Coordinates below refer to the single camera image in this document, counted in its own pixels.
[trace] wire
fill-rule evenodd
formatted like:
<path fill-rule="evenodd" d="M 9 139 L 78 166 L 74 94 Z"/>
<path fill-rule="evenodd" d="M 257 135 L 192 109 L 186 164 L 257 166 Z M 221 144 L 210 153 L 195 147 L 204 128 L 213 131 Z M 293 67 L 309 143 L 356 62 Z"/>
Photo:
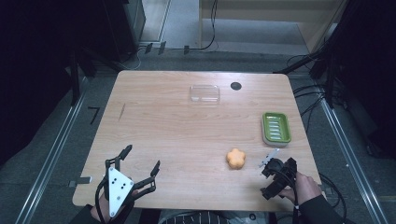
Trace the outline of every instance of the wire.
<path fill-rule="evenodd" d="M 294 192 L 294 208 L 293 208 L 293 221 L 292 221 L 292 223 L 293 224 L 298 224 L 298 222 L 299 222 L 299 220 L 298 220 L 298 195 L 297 195 L 297 189 L 296 189 L 296 187 L 294 185 L 294 182 L 291 181 L 290 178 L 287 175 L 285 175 L 285 174 L 283 174 L 283 173 L 281 173 L 281 172 L 279 172 L 277 170 L 269 169 L 269 171 L 270 172 L 274 172 L 274 173 L 276 173 L 278 175 L 282 175 L 283 179 L 286 180 L 289 183 L 289 186 L 293 189 L 293 192 Z"/>
<path fill-rule="evenodd" d="M 303 91 L 303 90 L 312 88 L 312 87 L 325 87 L 325 85 L 324 85 L 324 84 L 316 84 L 316 85 L 303 86 L 303 87 L 300 87 L 300 88 L 295 89 L 295 90 L 293 91 L 293 94 L 295 94 L 295 93 L 297 93 L 297 92 L 299 92 L 299 91 Z"/>
<path fill-rule="evenodd" d="M 188 50 L 198 50 L 198 51 L 205 50 L 205 49 L 208 49 L 210 46 L 212 46 L 213 42 L 216 42 L 216 41 L 215 41 L 215 38 L 216 38 L 215 21 L 216 21 L 216 15 L 217 15 L 217 11 L 218 11 L 218 1 L 219 1 L 219 0 L 214 0 L 214 1 L 213 1 L 211 13 L 210 13 L 210 21 L 211 21 L 212 30 L 213 30 L 212 40 L 211 40 L 210 43 L 209 43 L 206 47 L 204 47 L 204 48 L 200 48 L 200 49 L 198 49 L 198 48 L 193 48 L 193 49 L 188 49 Z M 217 44 L 217 48 L 216 48 L 215 50 L 217 50 L 217 49 L 219 48 L 219 43 L 216 42 L 216 44 Z M 173 48 L 171 48 L 171 49 L 165 48 L 165 49 L 168 49 L 168 50 L 185 50 L 185 49 L 173 49 Z"/>
<path fill-rule="evenodd" d="M 139 53 L 140 53 L 140 51 L 142 51 L 143 49 L 145 49 L 146 47 L 143 47 L 142 49 L 140 49 L 137 53 L 136 53 L 136 57 L 137 57 L 137 60 L 139 61 L 139 64 L 135 67 L 135 68 L 129 68 L 129 67 L 127 67 L 127 66 L 125 66 L 123 63 L 118 63 L 120 66 L 122 66 L 122 67 L 124 67 L 125 69 L 127 69 L 127 70 L 136 70 L 137 68 L 139 68 L 140 67 L 140 65 L 141 65 L 141 63 L 142 63 L 142 61 L 140 60 L 140 57 L 139 57 Z"/>
<path fill-rule="evenodd" d="M 326 37 L 324 37 L 324 38 L 323 38 L 323 44 L 320 46 L 320 48 L 318 48 L 318 49 L 316 50 L 316 52 L 319 52 L 320 50 L 322 50 L 327 44 L 328 44 L 328 40 L 326 40 Z M 309 54 L 309 53 L 308 53 L 308 54 L 299 54 L 299 55 L 292 56 L 292 57 L 289 58 L 288 61 L 286 62 L 286 66 L 289 67 L 289 62 L 290 62 L 290 60 L 293 59 L 293 58 L 296 58 L 296 57 L 303 57 L 303 58 L 307 57 L 307 58 L 309 58 L 312 62 L 318 62 L 318 61 L 324 61 L 324 60 L 325 60 L 325 59 L 313 59 L 313 58 L 311 58 L 311 55 L 314 54 L 314 53 L 310 53 L 310 54 Z M 312 69 L 312 68 L 308 67 L 308 66 L 306 65 L 306 63 L 304 64 L 304 66 L 305 66 L 308 70 L 311 70 L 311 69 Z"/>
<path fill-rule="evenodd" d="M 327 185 L 329 185 L 332 189 L 334 189 L 334 191 L 335 191 L 335 192 L 337 193 L 337 195 L 338 195 L 338 199 L 341 200 L 341 203 L 342 203 L 342 205 L 343 205 L 343 212 L 344 212 L 344 214 L 343 214 L 343 222 L 345 223 L 346 220 L 347 220 L 347 205 L 346 205 L 346 201 L 345 201 L 345 199 L 344 199 L 342 193 L 341 193 L 340 190 L 335 186 L 335 184 L 330 180 L 329 177 L 327 177 L 326 175 L 321 174 L 321 173 L 319 173 L 319 176 L 320 176 L 320 180 L 321 180 L 321 181 L 323 181 L 324 183 L 326 183 Z"/>
<path fill-rule="evenodd" d="M 308 121 L 306 122 L 306 129 L 305 129 L 305 134 L 308 134 L 309 131 L 309 124 L 312 118 L 312 113 L 314 112 L 314 108 L 311 109 L 311 111 L 309 112 L 309 116 L 308 116 Z"/>
<path fill-rule="evenodd" d="M 314 109 L 314 108 L 318 105 L 318 103 L 319 103 L 321 100 L 323 100 L 323 99 L 324 99 L 324 96 L 320 96 L 312 105 L 310 105 L 304 112 L 302 112 L 302 113 L 300 114 L 301 117 L 302 117 L 304 114 L 306 114 L 308 111 Z"/>
<path fill-rule="evenodd" d="M 293 215 L 285 215 L 283 217 L 277 218 L 276 221 L 278 222 L 278 221 L 280 221 L 280 220 L 282 220 L 282 219 L 284 219 L 286 217 L 293 217 Z"/>
<path fill-rule="evenodd" d="M 102 180 L 102 182 L 99 183 L 98 188 L 96 189 L 96 192 L 95 192 L 95 205 L 96 205 L 96 211 L 97 211 L 98 216 L 100 218 L 100 222 L 103 223 L 103 224 L 106 224 L 105 219 L 103 218 L 103 215 L 102 215 L 102 210 L 100 208 L 100 204 L 99 204 L 99 192 L 100 192 L 100 189 L 104 185 L 105 185 L 105 181 Z"/>
<path fill-rule="evenodd" d="M 300 95 L 296 95 L 296 96 L 294 96 L 294 98 L 299 98 L 299 97 L 311 95 L 311 94 L 324 94 L 324 93 L 325 93 L 324 91 L 310 91 L 310 92 L 302 93 Z"/>

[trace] sleeve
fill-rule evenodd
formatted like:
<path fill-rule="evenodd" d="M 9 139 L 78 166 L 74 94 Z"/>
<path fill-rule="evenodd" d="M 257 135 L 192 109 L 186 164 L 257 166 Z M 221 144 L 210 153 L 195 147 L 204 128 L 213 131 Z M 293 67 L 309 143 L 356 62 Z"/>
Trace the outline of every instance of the sleeve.
<path fill-rule="evenodd" d="M 100 224 L 100 221 L 91 216 L 91 209 L 91 205 L 85 205 L 85 207 L 79 211 L 69 224 Z"/>
<path fill-rule="evenodd" d="M 300 205 L 303 220 L 311 224 L 342 224 L 343 219 L 334 211 L 323 195 Z"/>

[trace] transparent box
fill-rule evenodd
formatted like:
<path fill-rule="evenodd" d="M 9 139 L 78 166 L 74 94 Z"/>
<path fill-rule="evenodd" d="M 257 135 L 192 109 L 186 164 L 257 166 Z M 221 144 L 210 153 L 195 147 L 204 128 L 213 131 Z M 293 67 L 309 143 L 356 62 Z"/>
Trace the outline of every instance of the transparent box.
<path fill-rule="evenodd" d="M 220 88 L 216 85 L 192 85 L 190 87 L 190 101 L 197 105 L 218 105 Z"/>

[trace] green soap dish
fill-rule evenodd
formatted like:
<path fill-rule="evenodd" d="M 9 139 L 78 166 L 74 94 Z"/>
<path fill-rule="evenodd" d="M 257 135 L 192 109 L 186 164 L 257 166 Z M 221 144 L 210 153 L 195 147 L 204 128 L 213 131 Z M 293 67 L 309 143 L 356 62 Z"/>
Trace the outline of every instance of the green soap dish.
<path fill-rule="evenodd" d="M 277 112 L 262 114 L 262 139 L 273 147 L 285 147 L 291 140 L 288 117 Z"/>

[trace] orange object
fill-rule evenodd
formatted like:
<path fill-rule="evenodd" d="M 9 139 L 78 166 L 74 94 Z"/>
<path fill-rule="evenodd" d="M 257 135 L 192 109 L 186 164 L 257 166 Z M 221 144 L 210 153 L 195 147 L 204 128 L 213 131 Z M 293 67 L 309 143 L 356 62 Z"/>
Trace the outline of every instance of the orange object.
<path fill-rule="evenodd" d="M 228 165 L 235 170 L 241 169 L 245 164 L 245 152 L 239 150 L 238 148 L 233 148 L 231 152 L 227 153 Z"/>

